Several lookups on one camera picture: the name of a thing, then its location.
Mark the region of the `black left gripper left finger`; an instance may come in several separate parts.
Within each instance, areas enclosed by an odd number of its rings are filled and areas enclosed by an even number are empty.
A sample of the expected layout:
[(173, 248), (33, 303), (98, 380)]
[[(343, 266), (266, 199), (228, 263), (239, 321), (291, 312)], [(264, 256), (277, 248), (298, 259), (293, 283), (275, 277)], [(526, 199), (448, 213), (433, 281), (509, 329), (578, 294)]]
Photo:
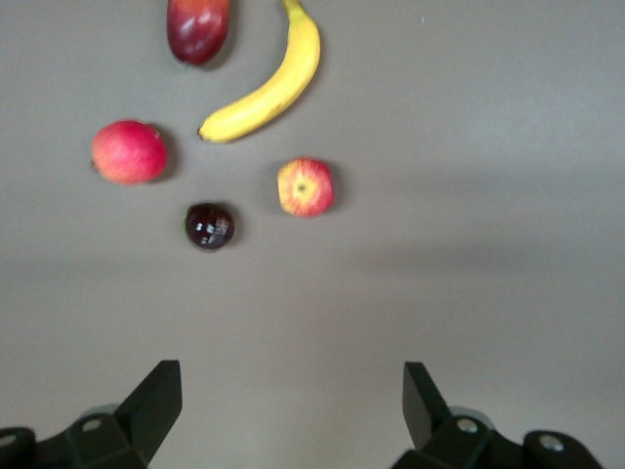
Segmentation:
[(147, 468), (182, 410), (178, 361), (160, 362), (114, 410), (90, 412), (47, 440), (1, 430), (1, 467)]

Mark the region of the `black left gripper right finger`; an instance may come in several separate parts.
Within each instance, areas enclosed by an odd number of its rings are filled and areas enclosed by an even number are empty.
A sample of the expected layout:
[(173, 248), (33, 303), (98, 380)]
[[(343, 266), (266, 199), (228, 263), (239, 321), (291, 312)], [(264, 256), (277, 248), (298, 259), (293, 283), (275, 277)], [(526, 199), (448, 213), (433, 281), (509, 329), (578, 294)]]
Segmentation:
[(421, 362), (403, 369), (402, 412), (413, 448), (395, 468), (601, 469), (578, 440), (552, 430), (534, 430), (514, 443), (473, 413), (454, 412)]

